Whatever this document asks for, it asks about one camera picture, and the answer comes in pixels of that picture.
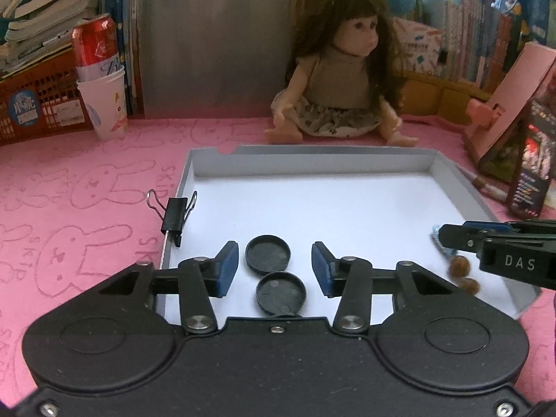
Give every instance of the brown doll top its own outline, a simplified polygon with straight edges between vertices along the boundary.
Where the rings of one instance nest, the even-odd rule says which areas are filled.
[[[334,47],[326,48],[319,55],[297,58],[297,64],[309,78],[303,96],[323,107],[369,109],[365,60]]]

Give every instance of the black lid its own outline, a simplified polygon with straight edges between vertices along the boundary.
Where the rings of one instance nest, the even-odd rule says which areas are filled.
[[[261,275],[285,270],[290,256],[291,251],[287,243],[274,235],[253,238],[245,248],[248,267]]]
[[[297,315],[305,298],[301,279],[284,271],[267,274],[257,285],[257,303],[270,316]]]

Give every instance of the doll's foot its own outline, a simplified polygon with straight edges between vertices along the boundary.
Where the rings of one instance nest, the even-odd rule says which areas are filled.
[[[412,138],[411,136],[402,135],[400,132],[394,132],[390,135],[390,138],[386,140],[387,146],[396,147],[415,147],[419,138]]]
[[[266,140],[269,144],[299,144],[303,141],[303,134],[297,130],[272,128],[265,130]]]

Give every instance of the doll's face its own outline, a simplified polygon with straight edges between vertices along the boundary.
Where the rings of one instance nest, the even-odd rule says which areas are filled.
[[[376,15],[345,20],[334,36],[334,45],[349,55],[369,56],[379,43],[379,36],[376,32],[377,21]]]

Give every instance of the orange plastic basket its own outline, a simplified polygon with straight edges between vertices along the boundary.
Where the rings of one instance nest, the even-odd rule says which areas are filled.
[[[0,82],[0,146],[93,129],[76,82],[71,50]]]

